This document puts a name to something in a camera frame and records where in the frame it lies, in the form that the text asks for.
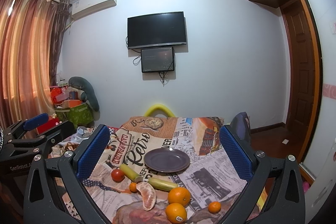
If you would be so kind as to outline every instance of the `orange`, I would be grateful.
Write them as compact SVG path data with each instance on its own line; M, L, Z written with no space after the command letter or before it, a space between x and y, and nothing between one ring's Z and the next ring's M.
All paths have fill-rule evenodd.
M190 192L188 189L183 187L173 188L168 193L168 201L170 204L180 203L181 205L185 206L189 203L190 198Z
M148 182L139 182L136 185L137 190L142 196L142 207L145 211L150 211L156 203L156 192Z
M209 210L209 212L211 212L213 214L216 214L221 210L221 204L217 201L214 201L214 202L209 204L208 210Z
M135 182L132 182L130 185L129 185L129 189L131 192L133 193L136 193L138 191L137 189L137 184Z
M181 204L172 203L166 208L166 216L171 223L182 223L187 219L187 211Z

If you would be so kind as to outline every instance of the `cucumber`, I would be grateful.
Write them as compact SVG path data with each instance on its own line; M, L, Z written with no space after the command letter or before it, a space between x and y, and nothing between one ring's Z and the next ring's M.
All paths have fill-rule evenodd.
M148 183L155 189L170 192L171 189L178 187L179 185L173 182L165 181L162 179L149 178Z
M131 181L134 181L136 183L143 181L142 176L140 176L137 172L135 172L133 169L131 169L126 164L121 164L119 169L125 173L125 176L127 176Z

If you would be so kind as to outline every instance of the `television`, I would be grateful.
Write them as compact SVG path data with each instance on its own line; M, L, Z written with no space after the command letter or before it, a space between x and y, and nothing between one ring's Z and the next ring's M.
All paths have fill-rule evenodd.
M144 15L127 20L128 49L186 43L183 12Z

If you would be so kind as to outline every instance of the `baseboard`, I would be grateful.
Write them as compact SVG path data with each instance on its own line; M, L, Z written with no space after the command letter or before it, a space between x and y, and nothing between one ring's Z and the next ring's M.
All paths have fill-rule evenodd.
M253 129L251 129L251 134L258 133L258 132L261 132L261 131L270 130L270 129L274 129L274 128L277 128L277 127L285 127L285 123L280 122L280 123L276 123L276 124L271 124L270 126L253 128Z

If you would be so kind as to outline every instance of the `plate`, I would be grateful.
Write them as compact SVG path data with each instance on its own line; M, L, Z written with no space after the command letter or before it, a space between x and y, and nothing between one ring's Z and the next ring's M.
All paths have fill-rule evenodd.
M150 169L164 173L182 171L190 165L190 158L186 153L168 147L148 151L143 160Z

